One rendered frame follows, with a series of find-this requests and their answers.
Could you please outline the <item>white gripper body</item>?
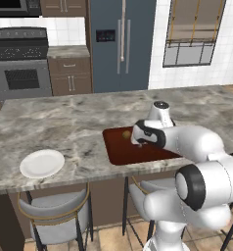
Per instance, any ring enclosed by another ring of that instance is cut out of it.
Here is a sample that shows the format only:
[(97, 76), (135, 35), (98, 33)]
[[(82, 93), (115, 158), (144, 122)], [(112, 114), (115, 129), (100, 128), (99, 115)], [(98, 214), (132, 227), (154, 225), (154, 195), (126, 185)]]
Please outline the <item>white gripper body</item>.
[(131, 143), (134, 145), (141, 145), (141, 142), (139, 142), (139, 139), (143, 135), (143, 130), (138, 126), (135, 125), (132, 130), (132, 134), (130, 137)]

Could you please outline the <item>dark red tray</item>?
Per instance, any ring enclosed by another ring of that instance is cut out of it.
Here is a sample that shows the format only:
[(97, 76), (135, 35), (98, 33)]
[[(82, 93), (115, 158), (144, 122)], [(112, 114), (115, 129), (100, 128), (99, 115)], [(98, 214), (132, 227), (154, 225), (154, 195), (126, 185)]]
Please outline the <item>dark red tray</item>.
[(103, 137), (110, 162), (116, 166), (179, 158), (179, 155), (148, 143), (142, 146), (131, 143), (130, 137), (123, 138), (124, 131), (132, 133), (132, 127), (107, 128)]

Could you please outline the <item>white round plate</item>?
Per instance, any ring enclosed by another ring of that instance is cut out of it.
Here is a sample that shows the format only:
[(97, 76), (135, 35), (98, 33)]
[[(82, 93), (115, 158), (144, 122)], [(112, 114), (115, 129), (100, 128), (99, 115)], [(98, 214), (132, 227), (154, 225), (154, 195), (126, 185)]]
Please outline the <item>white round plate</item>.
[(45, 178), (56, 174), (64, 164), (61, 152), (43, 149), (27, 155), (20, 163), (20, 171), (28, 178)]

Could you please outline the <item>grey stool with gold rim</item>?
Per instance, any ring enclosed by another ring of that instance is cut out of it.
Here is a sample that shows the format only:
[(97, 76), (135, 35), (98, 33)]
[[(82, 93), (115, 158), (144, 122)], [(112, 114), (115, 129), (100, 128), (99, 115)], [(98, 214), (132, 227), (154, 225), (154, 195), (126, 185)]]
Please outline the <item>grey stool with gold rim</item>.
[[(182, 241), (186, 211), (175, 189), (173, 178), (142, 180), (133, 183), (124, 180), (122, 233), (130, 225), (143, 251), (190, 251)], [(147, 241), (143, 243), (127, 216), (128, 197), (138, 215), (149, 224)]]
[(86, 251), (87, 239), (93, 237), (90, 185), (79, 192), (56, 194), (33, 199), (28, 192), (25, 202), (18, 193), (20, 212), (29, 219), (31, 237), (37, 251), (48, 251), (48, 245), (75, 240), (78, 251)]

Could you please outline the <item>brown base cupboards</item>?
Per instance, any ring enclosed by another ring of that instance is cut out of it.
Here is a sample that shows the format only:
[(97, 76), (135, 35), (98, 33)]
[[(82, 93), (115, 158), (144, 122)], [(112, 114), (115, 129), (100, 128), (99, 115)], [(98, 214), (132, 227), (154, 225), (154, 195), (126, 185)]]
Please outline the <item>brown base cupboards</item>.
[(47, 60), (54, 96), (92, 92), (90, 54), (86, 45), (50, 46)]

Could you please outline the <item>blue-grey fridge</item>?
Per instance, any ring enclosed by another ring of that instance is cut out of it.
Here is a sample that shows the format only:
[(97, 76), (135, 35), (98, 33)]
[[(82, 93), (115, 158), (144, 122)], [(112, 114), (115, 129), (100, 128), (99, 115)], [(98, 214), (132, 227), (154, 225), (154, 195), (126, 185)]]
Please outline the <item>blue-grey fridge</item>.
[(148, 88), (157, 0), (90, 0), (93, 91)]

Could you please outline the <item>window with brown blind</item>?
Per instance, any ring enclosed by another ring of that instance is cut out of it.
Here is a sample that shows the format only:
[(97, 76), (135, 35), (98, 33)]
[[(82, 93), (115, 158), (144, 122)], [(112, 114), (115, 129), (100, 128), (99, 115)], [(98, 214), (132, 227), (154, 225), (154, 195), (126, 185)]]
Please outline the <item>window with brown blind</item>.
[(227, 0), (170, 0), (163, 67), (209, 66)]

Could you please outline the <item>grey stove with oven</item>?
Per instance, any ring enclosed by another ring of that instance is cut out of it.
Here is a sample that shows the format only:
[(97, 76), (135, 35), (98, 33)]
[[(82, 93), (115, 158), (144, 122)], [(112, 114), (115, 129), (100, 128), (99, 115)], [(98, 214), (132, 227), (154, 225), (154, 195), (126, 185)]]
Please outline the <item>grey stove with oven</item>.
[(0, 101), (52, 95), (45, 27), (0, 27)]

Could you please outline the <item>black-legged stool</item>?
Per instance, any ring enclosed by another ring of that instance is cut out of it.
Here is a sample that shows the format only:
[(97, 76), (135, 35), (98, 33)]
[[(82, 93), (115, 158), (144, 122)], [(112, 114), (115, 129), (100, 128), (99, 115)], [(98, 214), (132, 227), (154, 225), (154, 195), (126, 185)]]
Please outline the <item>black-legged stool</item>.
[[(230, 207), (230, 210), (232, 210), (233, 203), (231, 203), (229, 207)], [(221, 232), (225, 235), (225, 239), (224, 239), (223, 244), (220, 248), (220, 251), (225, 251), (226, 247), (228, 246), (229, 241), (233, 240), (233, 236), (232, 236), (233, 235), (233, 224), (227, 233), (224, 230), (221, 230)]]

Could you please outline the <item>black microwave oven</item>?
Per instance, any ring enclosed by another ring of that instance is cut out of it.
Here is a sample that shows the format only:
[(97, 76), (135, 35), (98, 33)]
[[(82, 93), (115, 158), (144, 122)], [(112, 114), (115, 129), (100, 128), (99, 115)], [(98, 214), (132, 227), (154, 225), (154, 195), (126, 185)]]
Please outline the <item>black microwave oven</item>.
[(40, 0), (0, 0), (0, 18), (38, 18)]

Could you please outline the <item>brown wall cupboards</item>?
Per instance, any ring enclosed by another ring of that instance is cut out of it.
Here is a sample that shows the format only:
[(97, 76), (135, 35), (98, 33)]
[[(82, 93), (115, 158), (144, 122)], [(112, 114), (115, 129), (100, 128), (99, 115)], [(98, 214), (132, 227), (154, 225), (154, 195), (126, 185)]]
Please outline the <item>brown wall cupboards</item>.
[(86, 16), (86, 0), (40, 0), (40, 6), (46, 18)]

